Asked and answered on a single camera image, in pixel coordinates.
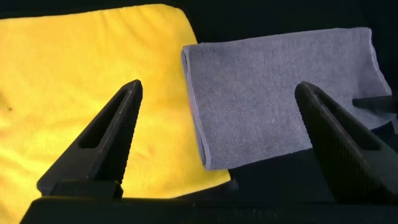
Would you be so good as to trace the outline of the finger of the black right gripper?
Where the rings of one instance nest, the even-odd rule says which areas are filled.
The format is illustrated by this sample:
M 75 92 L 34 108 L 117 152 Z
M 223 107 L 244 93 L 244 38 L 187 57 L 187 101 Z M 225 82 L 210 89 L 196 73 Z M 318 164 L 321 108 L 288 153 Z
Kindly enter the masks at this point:
M 397 114 L 397 95 L 355 98 L 352 103 L 357 108 Z

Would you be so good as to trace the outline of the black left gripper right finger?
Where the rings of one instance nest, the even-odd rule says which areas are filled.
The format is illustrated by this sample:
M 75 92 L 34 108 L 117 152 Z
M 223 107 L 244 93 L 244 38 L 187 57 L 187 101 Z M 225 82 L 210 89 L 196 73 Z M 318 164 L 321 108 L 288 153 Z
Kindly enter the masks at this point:
M 314 153 L 339 203 L 397 203 L 397 153 L 319 87 L 295 99 Z

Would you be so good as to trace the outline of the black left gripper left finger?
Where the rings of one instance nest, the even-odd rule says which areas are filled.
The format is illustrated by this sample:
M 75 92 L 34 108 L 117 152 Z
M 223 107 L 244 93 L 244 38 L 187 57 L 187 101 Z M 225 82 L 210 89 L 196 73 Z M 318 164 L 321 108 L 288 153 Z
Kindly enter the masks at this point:
M 38 180 L 43 196 L 63 180 L 123 181 L 141 106 L 140 80 L 123 85 Z

